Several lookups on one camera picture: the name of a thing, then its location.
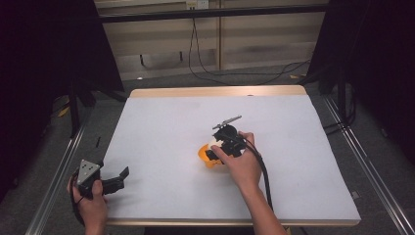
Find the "hand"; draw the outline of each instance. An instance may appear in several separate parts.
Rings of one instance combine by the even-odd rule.
[[[85,223],[85,234],[104,234],[105,225],[107,223],[107,200],[103,197],[103,184],[101,180],[95,180],[92,185],[93,200],[86,198],[81,200],[79,191],[74,185],[71,185],[73,189],[73,197],[76,202],[79,202],[79,213]]]
[[[254,147],[254,135],[252,133],[239,131],[239,134],[242,135],[244,139],[248,140],[247,144],[250,147]],[[247,148],[242,156],[232,158],[227,156],[222,149],[217,146],[211,146],[211,149],[229,167],[232,178],[241,191],[256,190],[258,188],[262,171],[251,150]]]

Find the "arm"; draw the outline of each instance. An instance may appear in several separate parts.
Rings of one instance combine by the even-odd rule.
[[[82,199],[79,191],[72,185],[73,196],[79,202],[79,213],[85,223],[85,235],[103,235],[107,223],[107,202],[103,196],[101,180],[95,180],[92,186],[93,200]]]
[[[239,134],[254,144],[252,133],[240,132]],[[262,171],[255,155],[249,149],[246,149],[241,157],[231,158],[217,146],[212,146],[211,149],[229,167],[232,178],[251,213],[255,234],[286,234],[284,227],[268,206],[262,191],[259,189],[258,184]]]

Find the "white tabletop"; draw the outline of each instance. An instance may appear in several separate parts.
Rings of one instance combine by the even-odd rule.
[[[238,115],[232,125],[254,133],[283,224],[360,221],[309,97],[280,95],[129,98],[102,170],[106,179],[130,169],[125,188],[107,196],[109,224],[250,224],[226,165],[198,157],[212,127]]]

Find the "power outlet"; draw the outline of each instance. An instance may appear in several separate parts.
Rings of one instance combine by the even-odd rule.
[[[198,0],[198,10],[208,9],[208,0]]]
[[[186,1],[186,9],[187,10],[196,10],[198,9],[198,1]]]

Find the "black horizontal bar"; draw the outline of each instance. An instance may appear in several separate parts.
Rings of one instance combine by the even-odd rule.
[[[293,13],[315,13],[327,12],[328,10],[349,7],[350,4],[315,4],[315,5],[296,5],[281,7],[261,7],[261,8],[229,8],[229,9],[208,9],[194,11],[175,11],[143,14],[116,14],[102,15],[99,17],[101,23],[123,23],[123,22],[145,22],[160,20],[178,20],[195,18],[214,18],[214,17],[237,17],[253,15],[274,15],[274,14],[293,14]]]

